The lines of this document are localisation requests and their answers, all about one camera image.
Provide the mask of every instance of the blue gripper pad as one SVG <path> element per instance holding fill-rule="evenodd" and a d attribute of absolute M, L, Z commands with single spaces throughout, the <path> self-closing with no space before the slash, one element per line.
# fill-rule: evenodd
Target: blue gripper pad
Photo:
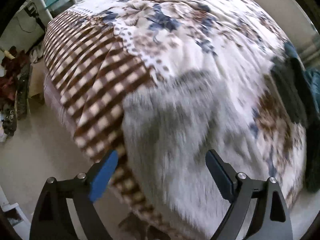
<path fill-rule="evenodd" d="M 89 199 L 92 203 L 102 197 L 112 174 L 115 172 L 117 164 L 117 151 L 112 151 L 90 183 Z"/>

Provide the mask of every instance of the floral blanket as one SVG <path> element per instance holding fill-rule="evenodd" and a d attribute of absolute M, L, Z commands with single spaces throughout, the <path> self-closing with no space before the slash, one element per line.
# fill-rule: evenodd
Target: floral blanket
<path fill-rule="evenodd" d="M 78 147 L 93 161 L 116 149 L 110 186 L 141 219 L 188 238 L 154 209 L 127 165 L 122 100 L 189 70 L 213 71 L 291 206 L 302 188 L 305 129 L 290 121 L 270 77 L 286 40 L 252 0 L 83 0 L 49 23 L 43 47 Z"/>

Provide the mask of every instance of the black cable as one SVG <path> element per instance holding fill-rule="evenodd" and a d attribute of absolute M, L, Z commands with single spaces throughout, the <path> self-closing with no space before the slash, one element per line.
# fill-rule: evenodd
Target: black cable
<path fill-rule="evenodd" d="M 37 28 L 37 22 L 36 22 L 36 24 L 35 24 L 35 29 L 34 29 L 33 31 L 31 31 L 31 32 L 28 32 L 28 31 L 24 30 L 24 29 L 21 27 L 21 24 L 20 24 L 20 21 L 19 21 L 18 16 L 16 16 L 16 18 L 17 18 L 17 21 L 18 21 L 18 24 L 19 24 L 20 29 L 21 29 L 22 31 L 24 31 L 25 33 L 33 33 L 33 32 L 36 30 L 36 28 Z"/>

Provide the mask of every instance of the checkered blanket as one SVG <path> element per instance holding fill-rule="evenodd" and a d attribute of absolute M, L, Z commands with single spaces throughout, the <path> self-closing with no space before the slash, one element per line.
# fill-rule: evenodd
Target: checkered blanket
<path fill-rule="evenodd" d="M 47 79 L 75 123 L 78 147 L 92 161 L 116 149 L 115 193 L 141 219 L 187 238 L 155 210 L 127 165 L 122 101 L 188 70 L 214 71 L 225 79 L 269 173 L 284 178 L 290 206 L 302 187 L 305 130 L 286 118 L 266 82 L 286 39 L 252 0 L 83 0 L 48 24 L 43 48 Z"/>

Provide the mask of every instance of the pile of clothes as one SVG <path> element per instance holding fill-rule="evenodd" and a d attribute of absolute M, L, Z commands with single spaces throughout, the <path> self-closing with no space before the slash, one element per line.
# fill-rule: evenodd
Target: pile of clothes
<path fill-rule="evenodd" d="M 294 46 L 284 45 L 287 60 L 274 60 L 271 70 L 278 92 L 290 119 L 307 131 L 305 186 L 310 192 L 320 189 L 320 69 L 304 70 Z"/>
<path fill-rule="evenodd" d="M 14 135 L 17 119 L 27 114 L 29 56 L 14 46 L 9 53 L 13 59 L 5 57 L 1 62 L 5 74 L 0 77 L 0 142 Z"/>

